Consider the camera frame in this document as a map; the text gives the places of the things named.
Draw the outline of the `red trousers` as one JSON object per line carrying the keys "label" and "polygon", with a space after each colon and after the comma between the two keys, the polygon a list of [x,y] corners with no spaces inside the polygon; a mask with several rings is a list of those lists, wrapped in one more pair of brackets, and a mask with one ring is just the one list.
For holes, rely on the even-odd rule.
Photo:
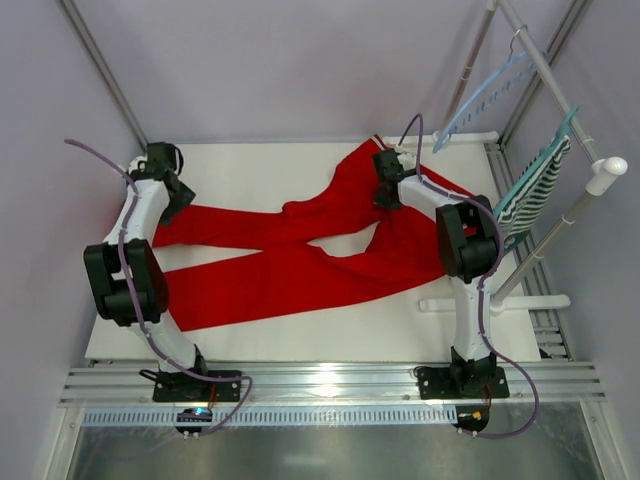
{"label": "red trousers", "polygon": [[191,205],[156,230],[156,248],[196,245],[247,255],[166,274],[169,311],[183,331],[344,307],[444,275],[436,224],[411,207],[374,203],[375,135],[335,168],[328,187],[278,213]]}

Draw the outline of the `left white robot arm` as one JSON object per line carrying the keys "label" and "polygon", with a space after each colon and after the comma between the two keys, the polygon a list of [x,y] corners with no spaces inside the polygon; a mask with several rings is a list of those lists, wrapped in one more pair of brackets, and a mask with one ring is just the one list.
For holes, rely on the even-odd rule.
{"label": "left white robot arm", "polygon": [[82,142],[73,144],[126,182],[116,223],[101,243],[83,253],[97,312],[135,333],[153,352],[158,369],[140,374],[153,382],[154,401],[200,401],[207,395],[207,365],[169,312],[168,282],[152,249],[158,226],[169,224],[195,198],[180,179],[182,152],[171,143],[150,143],[143,156],[121,167]]}

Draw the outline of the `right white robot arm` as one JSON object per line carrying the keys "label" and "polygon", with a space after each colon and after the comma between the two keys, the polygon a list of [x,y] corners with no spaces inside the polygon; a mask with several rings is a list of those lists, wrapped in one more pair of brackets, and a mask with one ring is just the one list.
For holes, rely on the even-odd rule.
{"label": "right white robot arm", "polygon": [[480,398],[499,383],[503,371],[490,341],[487,288],[503,255],[503,241],[489,200],[448,189],[418,167],[407,170],[399,153],[373,155],[378,178],[374,203],[387,209],[411,207],[436,223],[438,259],[451,279],[456,314],[451,362],[414,370],[420,398]]}

